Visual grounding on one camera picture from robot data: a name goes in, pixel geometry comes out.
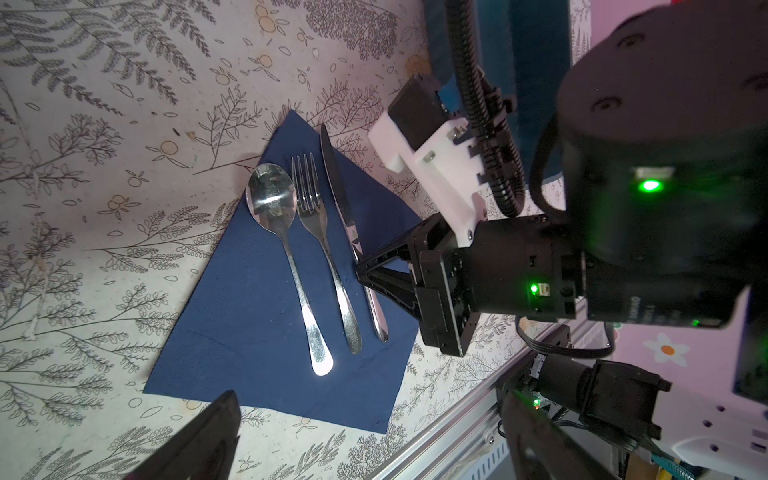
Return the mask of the dark blue paper napkin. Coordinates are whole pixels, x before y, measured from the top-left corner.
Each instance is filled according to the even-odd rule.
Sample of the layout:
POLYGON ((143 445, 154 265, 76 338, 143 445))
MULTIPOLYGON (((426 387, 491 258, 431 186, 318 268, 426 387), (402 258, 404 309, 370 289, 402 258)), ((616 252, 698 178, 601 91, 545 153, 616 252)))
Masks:
POLYGON ((378 339, 326 178, 319 189, 361 352, 348 348, 317 240, 294 222, 290 244, 283 247, 240 204, 145 384, 146 393, 210 402, 233 390, 244 406, 374 433, 387 430, 418 323, 382 299, 389 341, 378 339))

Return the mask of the silver fork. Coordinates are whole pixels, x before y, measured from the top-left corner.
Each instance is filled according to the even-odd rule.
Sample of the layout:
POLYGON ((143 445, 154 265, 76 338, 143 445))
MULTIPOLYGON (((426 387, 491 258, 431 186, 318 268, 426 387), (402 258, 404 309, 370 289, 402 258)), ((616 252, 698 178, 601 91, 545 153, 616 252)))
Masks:
POLYGON ((327 236, 327 212, 319 189, 314 156, 293 156, 291 176, 297 191, 300 221, 319 242, 331 272, 348 348, 352 354, 359 354, 362 350, 362 337, 354 309, 332 257, 327 236))

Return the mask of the silver table knife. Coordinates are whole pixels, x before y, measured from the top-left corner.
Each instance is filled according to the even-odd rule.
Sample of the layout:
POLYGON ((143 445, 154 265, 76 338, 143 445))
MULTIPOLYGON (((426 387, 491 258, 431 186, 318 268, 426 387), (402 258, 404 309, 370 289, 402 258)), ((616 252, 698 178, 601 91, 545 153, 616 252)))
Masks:
MULTIPOLYGON (((326 176, 336 209, 344 224, 345 233, 352 249, 354 261, 358 262, 363 254, 362 244, 357 231, 356 222, 353 218, 352 208, 344 186, 341 170, 338 161, 336 160, 335 149, 331 143, 325 124, 320 125, 320 146, 326 176)), ((389 341, 389 328, 377 295, 368 287, 364 287, 364 293, 373 321, 374 331, 378 339, 386 343, 389 341)))

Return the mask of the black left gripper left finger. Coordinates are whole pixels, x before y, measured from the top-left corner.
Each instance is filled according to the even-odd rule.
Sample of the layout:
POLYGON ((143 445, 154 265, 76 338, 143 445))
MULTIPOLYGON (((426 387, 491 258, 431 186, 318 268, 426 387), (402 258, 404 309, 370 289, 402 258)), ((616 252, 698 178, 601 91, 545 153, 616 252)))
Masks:
POLYGON ((125 479, 228 479, 240 423, 237 395, 225 391, 125 479))

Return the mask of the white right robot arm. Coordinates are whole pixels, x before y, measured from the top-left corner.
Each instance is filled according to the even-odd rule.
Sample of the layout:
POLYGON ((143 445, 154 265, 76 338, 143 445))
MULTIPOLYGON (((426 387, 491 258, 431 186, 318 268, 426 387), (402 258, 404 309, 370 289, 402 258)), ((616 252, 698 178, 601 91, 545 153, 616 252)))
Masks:
POLYGON ((767 400, 767 5, 683 1, 620 24, 560 84, 524 168, 481 75, 473 8, 445 5, 463 118, 410 80, 380 120, 439 211, 358 281, 463 356, 483 314, 718 329, 749 295, 733 391, 767 400))

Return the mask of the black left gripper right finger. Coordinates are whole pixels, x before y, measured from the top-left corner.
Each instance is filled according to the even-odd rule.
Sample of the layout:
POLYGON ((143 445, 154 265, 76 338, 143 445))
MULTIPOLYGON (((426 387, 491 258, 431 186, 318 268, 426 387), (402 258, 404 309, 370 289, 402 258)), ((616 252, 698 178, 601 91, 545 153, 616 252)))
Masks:
POLYGON ((513 390, 501 400, 501 421, 517 479, 611 479, 612 473, 513 390))

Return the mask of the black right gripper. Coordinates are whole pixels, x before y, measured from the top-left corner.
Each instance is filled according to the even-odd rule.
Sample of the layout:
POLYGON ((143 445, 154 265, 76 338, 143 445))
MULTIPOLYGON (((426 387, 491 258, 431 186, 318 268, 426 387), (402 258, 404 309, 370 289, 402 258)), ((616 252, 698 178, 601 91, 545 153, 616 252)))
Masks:
POLYGON ((459 246, 440 215, 412 234, 412 246, 405 233, 363 256, 356 278, 419 321, 424 343, 446 355, 467 353, 484 313, 541 322, 722 328, 738 296, 733 279, 601 261, 543 215, 482 222, 468 247, 459 246), (388 268, 395 260, 411 263, 413 276, 388 268))

